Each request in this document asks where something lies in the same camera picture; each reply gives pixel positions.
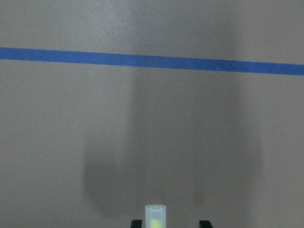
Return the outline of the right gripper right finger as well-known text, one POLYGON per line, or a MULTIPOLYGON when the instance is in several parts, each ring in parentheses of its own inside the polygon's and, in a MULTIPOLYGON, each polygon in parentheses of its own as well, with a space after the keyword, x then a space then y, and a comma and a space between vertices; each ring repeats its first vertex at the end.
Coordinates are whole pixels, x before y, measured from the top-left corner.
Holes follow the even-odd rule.
POLYGON ((199 228, 211 228, 211 222, 209 220, 200 220, 199 228))

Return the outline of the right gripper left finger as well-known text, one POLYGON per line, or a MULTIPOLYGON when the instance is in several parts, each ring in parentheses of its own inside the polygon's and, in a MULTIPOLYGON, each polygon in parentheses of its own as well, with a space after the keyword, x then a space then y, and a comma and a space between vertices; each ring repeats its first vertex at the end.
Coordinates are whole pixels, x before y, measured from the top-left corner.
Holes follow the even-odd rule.
POLYGON ((142 228, 143 221, 141 219, 136 219, 131 221, 131 228, 142 228))

